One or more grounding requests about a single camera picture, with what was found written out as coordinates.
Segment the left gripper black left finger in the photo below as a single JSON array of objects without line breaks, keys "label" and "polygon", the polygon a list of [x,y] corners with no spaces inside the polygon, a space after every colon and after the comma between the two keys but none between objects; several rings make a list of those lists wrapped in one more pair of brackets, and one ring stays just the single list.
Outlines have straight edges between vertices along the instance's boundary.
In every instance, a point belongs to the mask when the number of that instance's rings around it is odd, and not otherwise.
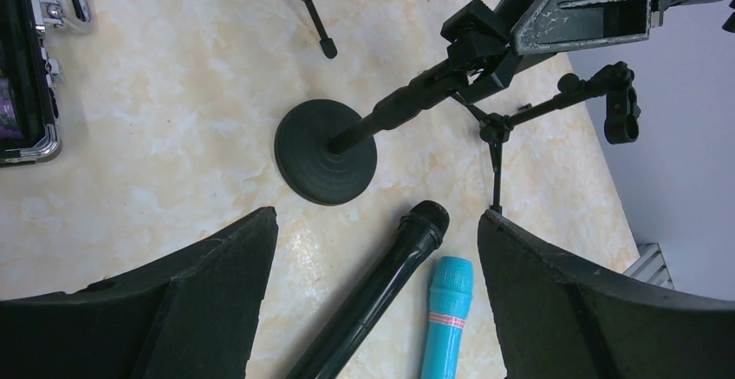
[{"label": "left gripper black left finger", "polygon": [[244,377],[277,234],[266,206],[80,291],[2,301],[2,377]]}]

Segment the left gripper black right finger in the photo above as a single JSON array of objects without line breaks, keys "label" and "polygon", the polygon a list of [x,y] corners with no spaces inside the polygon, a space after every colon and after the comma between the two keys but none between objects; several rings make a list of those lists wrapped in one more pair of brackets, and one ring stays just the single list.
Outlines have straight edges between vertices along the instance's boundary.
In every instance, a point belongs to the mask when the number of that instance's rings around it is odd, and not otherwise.
[{"label": "left gripper black right finger", "polygon": [[510,378],[731,378],[734,304],[646,284],[488,210],[478,254]]}]

